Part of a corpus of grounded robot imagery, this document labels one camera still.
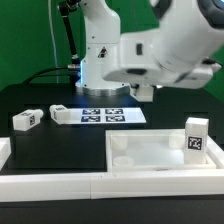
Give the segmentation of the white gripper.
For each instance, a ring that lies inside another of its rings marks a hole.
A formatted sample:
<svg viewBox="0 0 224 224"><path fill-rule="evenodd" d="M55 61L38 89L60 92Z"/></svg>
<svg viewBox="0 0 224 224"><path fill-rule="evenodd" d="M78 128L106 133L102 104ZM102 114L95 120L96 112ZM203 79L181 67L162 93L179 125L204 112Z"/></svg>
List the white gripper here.
<svg viewBox="0 0 224 224"><path fill-rule="evenodd" d="M222 64L209 56L219 48L196 38L128 33L107 55L103 78L131 85L199 89Z"/></svg>

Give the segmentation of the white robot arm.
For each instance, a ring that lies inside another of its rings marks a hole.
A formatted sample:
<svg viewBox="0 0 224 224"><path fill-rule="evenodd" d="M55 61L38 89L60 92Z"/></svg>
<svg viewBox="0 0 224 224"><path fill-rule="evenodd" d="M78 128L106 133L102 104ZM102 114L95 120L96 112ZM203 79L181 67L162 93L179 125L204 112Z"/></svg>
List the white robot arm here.
<svg viewBox="0 0 224 224"><path fill-rule="evenodd" d="M222 65L210 59L224 46L224 0L148 0L159 26L120 32L105 0L82 0L86 54L80 93L128 93L150 101L155 86L199 89Z"/></svg>

